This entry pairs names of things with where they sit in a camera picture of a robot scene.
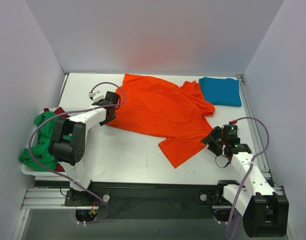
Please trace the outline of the orange t-shirt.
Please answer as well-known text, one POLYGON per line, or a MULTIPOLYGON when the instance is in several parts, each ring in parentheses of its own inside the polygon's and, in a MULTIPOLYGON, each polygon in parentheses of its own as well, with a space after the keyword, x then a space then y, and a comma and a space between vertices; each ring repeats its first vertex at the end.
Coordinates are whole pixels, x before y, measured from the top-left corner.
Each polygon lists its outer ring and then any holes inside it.
POLYGON ((212 130, 206 118, 215 107, 204 100, 199 83, 182 86, 161 78, 125 74, 116 93, 124 104, 109 126, 153 137, 164 137, 158 146, 174 168, 204 148, 201 140, 212 130))

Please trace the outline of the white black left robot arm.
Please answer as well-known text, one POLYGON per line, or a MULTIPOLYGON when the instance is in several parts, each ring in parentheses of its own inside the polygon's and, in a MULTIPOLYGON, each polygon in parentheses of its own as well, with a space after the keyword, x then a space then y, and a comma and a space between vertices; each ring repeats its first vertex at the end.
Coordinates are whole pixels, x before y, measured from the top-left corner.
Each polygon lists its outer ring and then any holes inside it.
POLYGON ((86 111, 78 110, 70 117, 56 119, 48 147, 48 152, 69 177, 70 188, 78 191, 76 200, 83 206, 90 205, 94 200, 93 192, 88 190, 91 179, 82 161, 87 133, 92 127, 103 126, 116 118, 121 96, 111 91, 103 95, 98 91, 91 100, 93 103, 86 111))

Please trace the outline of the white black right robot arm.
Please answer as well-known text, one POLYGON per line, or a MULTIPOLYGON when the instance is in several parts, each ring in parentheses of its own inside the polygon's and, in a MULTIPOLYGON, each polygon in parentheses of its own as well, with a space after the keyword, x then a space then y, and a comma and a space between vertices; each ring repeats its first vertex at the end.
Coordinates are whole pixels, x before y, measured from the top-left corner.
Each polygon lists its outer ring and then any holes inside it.
POLYGON ((224 183, 214 191, 220 204, 230 202, 243 219, 248 237, 284 237, 287 233, 289 201, 264 178, 251 149, 241 143, 234 121, 215 127, 201 140, 215 156, 224 156, 240 177, 241 183, 224 183))

